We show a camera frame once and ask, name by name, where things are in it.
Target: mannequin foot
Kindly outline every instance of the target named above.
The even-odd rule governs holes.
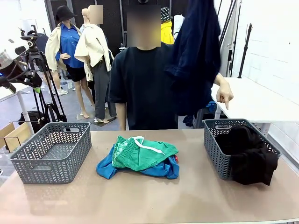
[[[86,111],[82,111],[81,114],[83,115],[84,118],[89,118],[89,115],[87,114]]]
[[[99,119],[99,118],[95,118],[94,119],[94,122],[95,123],[104,123],[104,124],[107,124],[107,123],[109,123],[110,121],[109,120],[107,120],[107,119]]]

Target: table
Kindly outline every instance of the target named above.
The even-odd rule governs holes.
[[[116,137],[141,135],[178,150],[180,177],[154,178],[125,171],[111,180],[95,168]],[[14,173],[0,188],[1,224],[128,224],[299,220],[299,177],[282,160],[271,186],[221,180],[203,145],[201,129],[92,132],[75,180],[24,185]]]
[[[24,104],[24,101],[23,101],[23,97],[22,97],[23,93],[27,94],[23,90],[28,88],[29,86],[21,84],[21,83],[13,83],[12,85],[16,88],[15,93],[12,93],[9,89],[6,89],[4,87],[0,87],[0,102],[17,95],[18,99],[19,99],[19,102],[20,102],[20,106],[21,106],[21,109],[22,109],[24,119],[25,119],[25,121],[28,121],[31,134],[34,134],[34,130],[33,130],[32,124],[30,122],[30,117],[28,115],[28,112],[26,110],[26,107],[25,107],[25,104]]]
[[[262,133],[268,134],[271,123],[299,122],[299,105],[263,87],[254,81],[243,78],[225,78],[234,94],[229,102],[229,110],[225,104],[217,102],[219,86],[213,85],[212,98],[217,103],[215,119],[221,111],[230,119],[247,119],[252,123],[262,123]]]

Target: laundry basket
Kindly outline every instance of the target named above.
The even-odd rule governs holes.
[[[281,152],[277,150],[267,138],[261,134],[249,121],[245,119],[208,119],[204,120],[205,123],[205,137],[204,145],[211,161],[218,172],[221,179],[232,180],[232,170],[230,166],[230,155],[225,155],[215,138],[220,134],[227,134],[231,128],[235,126],[247,126],[256,131],[261,140],[266,144],[270,152],[276,153],[281,156]]]
[[[52,122],[14,152],[10,160],[23,183],[70,183],[91,146],[90,123]]]

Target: basket filled with black clothes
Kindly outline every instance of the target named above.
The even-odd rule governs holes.
[[[70,183],[91,146],[89,122],[52,122],[15,151],[10,160],[23,183]]]
[[[204,145],[221,179],[270,185],[281,152],[245,119],[208,119]]]

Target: white cardigan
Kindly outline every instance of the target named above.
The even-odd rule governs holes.
[[[46,44],[46,58],[49,65],[49,68],[53,71],[57,71],[57,66],[61,69],[66,70],[66,66],[63,63],[62,59],[59,61],[56,60],[56,54],[60,49],[60,36],[61,36],[61,26],[62,23],[59,23],[58,26],[52,31],[50,37]],[[75,27],[78,31],[79,36],[81,36],[81,32],[75,25],[71,24],[71,26]]]
[[[94,25],[85,25],[84,32],[77,44],[75,58],[94,67],[104,56],[107,71],[111,70],[109,48],[103,30]]]

